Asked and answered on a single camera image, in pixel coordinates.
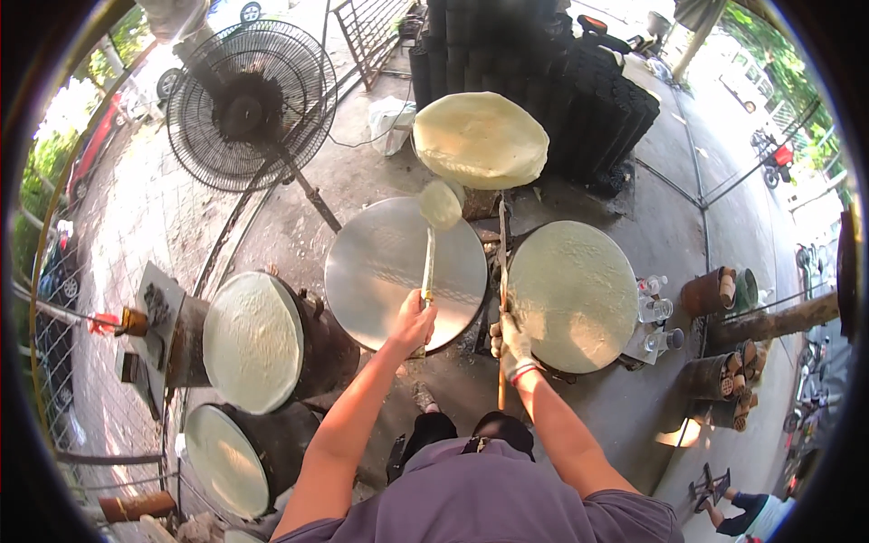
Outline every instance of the purple shirt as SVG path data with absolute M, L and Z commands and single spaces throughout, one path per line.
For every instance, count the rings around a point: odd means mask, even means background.
M 459 454 L 468 438 L 424 447 L 404 475 L 345 519 L 301 526 L 275 543 L 683 543 L 673 509 L 621 490 L 585 500 L 505 441 Z

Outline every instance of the plastic bottle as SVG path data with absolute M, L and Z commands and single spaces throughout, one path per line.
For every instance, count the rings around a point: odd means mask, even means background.
M 671 348 L 680 349 L 684 343 L 685 333 L 682 332 L 681 328 L 676 328 L 669 332 L 652 332 L 643 341 L 643 345 L 649 353 L 666 351 Z
M 673 303 L 667 298 L 655 300 L 650 296 L 640 298 L 640 322 L 657 322 L 673 314 Z
M 654 296 L 660 292 L 662 285 L 667 284 L 666 275 L 649 275 L 646 279 L 637 281 L 640 296 Z

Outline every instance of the pedestrian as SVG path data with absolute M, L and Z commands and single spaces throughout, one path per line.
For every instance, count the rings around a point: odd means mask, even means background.
M 724 497 L 745 512 L 732 519 L 726 519 L 724 514 L 713 505 L 712 500 L 706 498 L 700 504 L 700 511 L 705 510 L 709 513 L 709 520 L 715 526 L 715 531 L 733 536 L 745 534 L 761 541 L 772 537 L 781 521 L 797 503 L 793 498 L 782 501 L 770 494 L 746 494 L 738 492 L 733 487 L 728 487 L 724 491 Z
M 422 413 L 391 483 L 351 506 L 356 468 L 395 371 L 431 340 L 437 308 L 404 301 L 383 347 L 329 409 L 272 535 L 275 543 L 372 541 L 684 541 L 672 508 L 640 494 L 607 462 L 573 409 L 549 386 L 531 341 L 510 315 L 492 326 L 492 350 L 516 387 L 558 477 L 535 463 L 518 419 L 485 415 L 460 438 L 423 383 Z

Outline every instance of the electric fan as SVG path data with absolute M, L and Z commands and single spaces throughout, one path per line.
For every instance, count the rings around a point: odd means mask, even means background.
M 252 192 L 294 179 L 334 230 L 341 224 L 300 169 L 325 141 L 335 69 L 307 32 L 259 20 L 222 30 L 185 60 L 169 96 L 169 144 L 195 179 Z

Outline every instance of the hand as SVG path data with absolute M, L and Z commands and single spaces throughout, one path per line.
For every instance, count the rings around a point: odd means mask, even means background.
M 501 359 L 501 371 L 511 385 L 523 374 L 537 369 L 537 361 L 531 356 L 531 338 L 516 327 L 510 313 L 501 316 L 501 322 L 489 327 L 492 336 L 492 356 Z
M 419 346 L 428 345 L 435 331 L 437 307 L 432 303 L 422 308 L 422 291 L 415 288 L 410 291 L 407 299 L 398 311 L 390 340 L 396 341 L 401 348 L 407 350 L 410 356 Z

